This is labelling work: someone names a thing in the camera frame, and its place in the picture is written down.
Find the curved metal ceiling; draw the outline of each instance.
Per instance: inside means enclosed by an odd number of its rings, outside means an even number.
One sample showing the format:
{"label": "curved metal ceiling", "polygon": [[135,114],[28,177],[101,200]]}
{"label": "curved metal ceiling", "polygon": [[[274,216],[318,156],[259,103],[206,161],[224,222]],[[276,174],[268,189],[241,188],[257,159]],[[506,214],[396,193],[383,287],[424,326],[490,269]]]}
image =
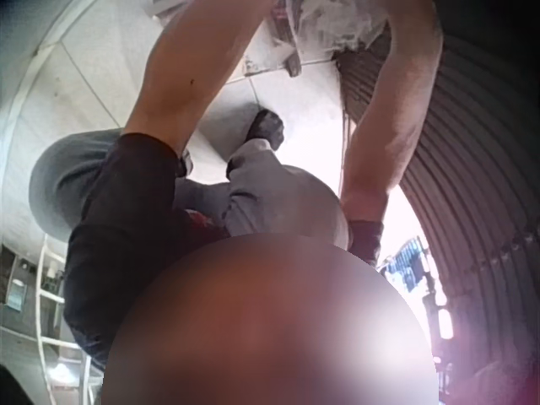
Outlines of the curved metal ceiling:
{"label": "curved metal ceiling", "polygon": [[[523,36],[529,27],[505,24],[479,2],[439,3],[445,49],[401,186],[439,268],[454,321],[454,361],[465,377],[492,361],[527,359],[537,346],[537,55]],[[337,56],[355,121],[389,46],[386,32],[368,51]]]}

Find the black shoe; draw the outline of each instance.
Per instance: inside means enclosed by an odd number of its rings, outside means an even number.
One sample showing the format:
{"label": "black shoe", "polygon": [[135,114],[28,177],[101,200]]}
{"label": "black shoe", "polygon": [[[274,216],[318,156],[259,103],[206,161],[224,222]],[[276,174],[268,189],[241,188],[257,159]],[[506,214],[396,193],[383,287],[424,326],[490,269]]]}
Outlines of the black shoe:
{"label": "black shoe", "polygon": [[259,111],[247,132],[246,142],[252,139],[266,139],[274,151],[278,150],[285,140],[284,122],[275,112]]}
{"label": "black shoe", "polygon": [[178,171],[176,177],[188,177],[193,171],[193,160],[189,150],[184,149],[182,157],[178,159]]}

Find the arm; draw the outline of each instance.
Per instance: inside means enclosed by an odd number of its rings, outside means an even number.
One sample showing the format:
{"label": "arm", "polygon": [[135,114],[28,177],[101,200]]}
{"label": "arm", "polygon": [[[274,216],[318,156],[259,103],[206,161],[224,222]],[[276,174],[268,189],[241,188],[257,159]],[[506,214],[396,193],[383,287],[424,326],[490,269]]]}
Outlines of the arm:
{"label": "arm", "polygon": [[181,154],[273,4],[196,0],[173,19],[148,59],[124,133],[148,134]]}
{"label": "arm", "polygon": [[350,221],[382,221],[416,149],[442,48],[431,0],[383,3],[391,50],[345,155],[341,201]]}

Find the white ladder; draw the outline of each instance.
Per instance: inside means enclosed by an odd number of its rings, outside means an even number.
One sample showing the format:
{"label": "white ladder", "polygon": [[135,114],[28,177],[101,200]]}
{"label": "white ladder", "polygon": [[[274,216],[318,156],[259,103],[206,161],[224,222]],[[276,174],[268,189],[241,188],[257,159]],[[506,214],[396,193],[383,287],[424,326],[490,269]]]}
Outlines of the white ladder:
{"label": "white ladder", "polygon": [[94,403],[94,400],[95,400],[94,392],[92,391],[92,387],[89,384],[90,366],[92,364],[92,359],[76,343],[58,340],[53,337],[43,336],[42,334],[41,299],[45,298],[47,300],[52,300],[56,303],[56,305],[58,304],[61,305],[61,304],[64,304],[65,302],[63,297],[50,293],[49,291],[45,291],[44,289],[41,288],[41,279],[43,278],[43,267],[45,266],[46,257],[49,257],[52,260],[60,262],[61,264],[66,264],[66,259],[64,257],[56,254],[54,251],[52,251],[49,248],[49,246],[47,245],[47,239],[48,237],[47,235],[45,235],[45,238],[43,240],[43,246],[41,247],[40,260],[37,266],[37,274],[35,277],[35,335],[37,338],[38,352],[40,354],[41,371],[43,373],[43,378],[45,380],[45,385],[49,394],[51,405],[57,405],[57,401],[52,393],[52,386],[51,386],[51,382],[49,381],[49,375],[46,369],[45,350],[43,348],[43,345],[50,344],[50,345],[58,346],[61,348],[71,348],[75,350],[81,350],[82,355],[83,355],[83,360],[81,361],[81,371],[80,371],[80,378],[79,378],[79,385],[78,385],[78,392],[79,392],[78,402],[79,402],[79,405],[91,405]]}

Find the black t-shirt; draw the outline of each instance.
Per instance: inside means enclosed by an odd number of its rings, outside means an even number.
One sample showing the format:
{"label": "black t-shirt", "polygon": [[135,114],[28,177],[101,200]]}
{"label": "black t-shirt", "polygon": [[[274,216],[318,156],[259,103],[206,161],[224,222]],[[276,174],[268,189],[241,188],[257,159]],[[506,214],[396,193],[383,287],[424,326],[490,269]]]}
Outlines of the black t-shirt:
{"label": "black t-shirt", "polygon": [[[142,134],[109,152],[69,241],[64,315],[78,344],[105,367],[116,331],[137,297],[168,266],[228,237],[196,213],[173,209],[175,152]],[[382,224],[349,224],[351,253],[371,266]]]}

